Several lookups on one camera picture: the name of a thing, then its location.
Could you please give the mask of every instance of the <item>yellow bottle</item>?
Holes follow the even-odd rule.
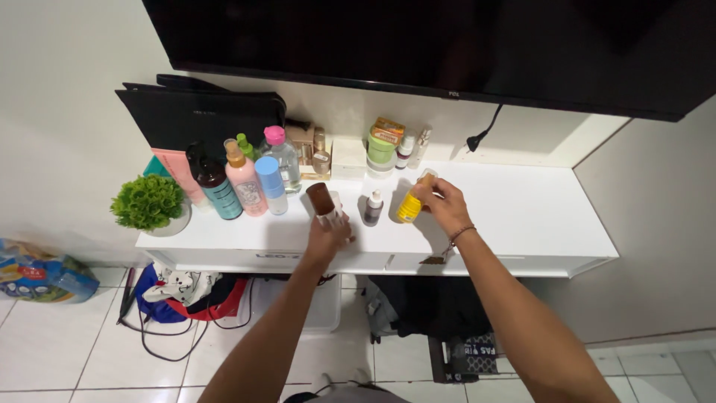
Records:
[[[418,178],[417,182],[423,186],[432,186],[432,180],[437,178],[437,172],[432,169],[425,169]],[[412,194],[412,189],[405,194],[405,198],[395,212],[396,218],[401,222],[411,223],[415,221],[415,217],[420,213],[422,203]]]

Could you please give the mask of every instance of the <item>white cabinet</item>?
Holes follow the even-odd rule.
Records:
[[[329,272],[467,275],[459,255],[451,254],[444,265],[420,264],[448,245],[429,214],[414,224],[390,217],[427,167],[462,189],[475,226],[514,275],[568,278],[618,257],[571,169],[426,161],[420,170],[396,171],[385,180],[326,183],[339,192],[357,237]],[[305,181],[304,189],[313,183]],[[385,207],[378,225],[366,227],[361,213],[375,189],[381,189]],[[141,234],[137,247],[179,270],[291,272],[306,247],[312,214],[304,192],[289,198],[282,216],[225,221],[194,209],[182,232]]]

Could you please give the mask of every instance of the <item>human arm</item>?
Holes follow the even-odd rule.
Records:
[[[417,185],[415,193],[448,237],[472,225],[462,192],[449,182]],[[582,342],[510,274],[478,231],[464,231],[455,246],[500,345],[536,402],[618,402]]]
[[[350,237],[347,222],[326,230],[313,219],[309,246],[283,292],[229,353],[198,403],[279,400],[316,284]]]

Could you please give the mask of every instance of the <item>television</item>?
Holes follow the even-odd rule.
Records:
[[[176,70],[678,121],[715,0],[143,0]]]

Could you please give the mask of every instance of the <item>artificial plant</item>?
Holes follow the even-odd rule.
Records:
[[[151,231],[166,227],[169,220],[182,212],[184,192],[171,178],[157,174],[138,176],[122,185],[112,199],[110,211],[117,216],[117,224]]]

